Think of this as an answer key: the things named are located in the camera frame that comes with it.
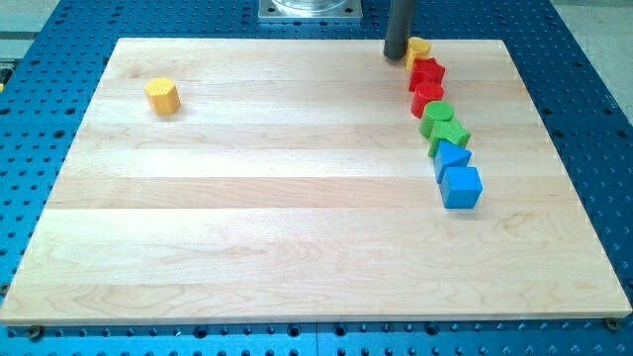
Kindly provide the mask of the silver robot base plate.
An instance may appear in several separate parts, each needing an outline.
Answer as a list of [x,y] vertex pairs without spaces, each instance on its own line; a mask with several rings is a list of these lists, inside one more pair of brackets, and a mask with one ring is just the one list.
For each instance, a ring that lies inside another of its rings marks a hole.
[[360,20],[361,0],[259,0],[258,18],[262,21]]

